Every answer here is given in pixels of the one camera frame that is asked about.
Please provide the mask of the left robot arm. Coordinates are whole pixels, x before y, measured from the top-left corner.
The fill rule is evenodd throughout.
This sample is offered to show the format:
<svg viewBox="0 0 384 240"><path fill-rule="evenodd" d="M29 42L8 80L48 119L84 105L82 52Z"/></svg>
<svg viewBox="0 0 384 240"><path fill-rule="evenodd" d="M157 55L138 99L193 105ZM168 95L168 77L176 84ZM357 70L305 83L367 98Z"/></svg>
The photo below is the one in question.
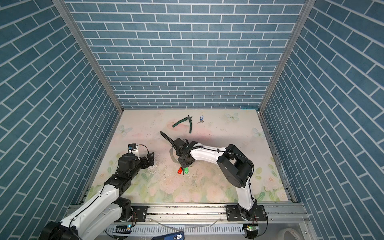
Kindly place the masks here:
<svg viewBox="0 0 384 240"><path fill-rule="evenodd" d="M102 189L72 214L59 222L49 222L39 239L94 240L116 221L133 226L140 220L140 215L134 212L131 201L122 195L138 172L152 167L154 161L155 153L148 153L145 157L138 157L133 152L124 154L118 160L116 172Z"/></svg>

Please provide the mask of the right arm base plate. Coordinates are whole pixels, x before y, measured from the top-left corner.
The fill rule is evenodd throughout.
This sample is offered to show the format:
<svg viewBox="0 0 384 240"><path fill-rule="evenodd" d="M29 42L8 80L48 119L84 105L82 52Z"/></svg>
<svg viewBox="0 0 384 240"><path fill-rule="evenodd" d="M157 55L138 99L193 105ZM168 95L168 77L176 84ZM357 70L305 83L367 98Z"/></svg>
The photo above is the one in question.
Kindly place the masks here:
<svg viewBox="0 0 384 240"><path fill-rule="evenodd" d="M228 222L266 221L268 219L263 205L253 205L250 210L246 210L240 205L226 205L225 209Z"/></svg>

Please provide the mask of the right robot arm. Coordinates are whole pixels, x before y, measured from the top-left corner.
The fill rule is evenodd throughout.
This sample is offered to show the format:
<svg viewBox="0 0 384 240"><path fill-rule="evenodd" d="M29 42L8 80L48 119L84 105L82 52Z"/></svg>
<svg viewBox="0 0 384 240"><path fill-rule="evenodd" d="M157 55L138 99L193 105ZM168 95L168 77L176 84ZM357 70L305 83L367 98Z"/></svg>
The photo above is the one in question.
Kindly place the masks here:
<svg viewBox="0 0 384 240"><path fill-rule="evenodd" d="M170 140L170 143L181 164L180 173L185 174L187 168L195 161L205 161L219 166L227 181L236 187L238 209L242 218L250 221L256 216L257 203L252 196L250 183L254 164L235 145L215 148L180 138L175 141Z"/></svg>

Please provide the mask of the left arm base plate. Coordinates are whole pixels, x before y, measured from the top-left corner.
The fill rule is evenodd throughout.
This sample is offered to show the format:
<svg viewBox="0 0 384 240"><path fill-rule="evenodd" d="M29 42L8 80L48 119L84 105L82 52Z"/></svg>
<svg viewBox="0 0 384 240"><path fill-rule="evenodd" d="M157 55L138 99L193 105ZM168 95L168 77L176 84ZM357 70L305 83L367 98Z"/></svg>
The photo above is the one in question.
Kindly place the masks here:
<svg viewBox="0 0 384 240"><path fill-rule="evenodd" d="M129 206L122 208L120 222L145 222L148 212L148 206Z"/></svg>

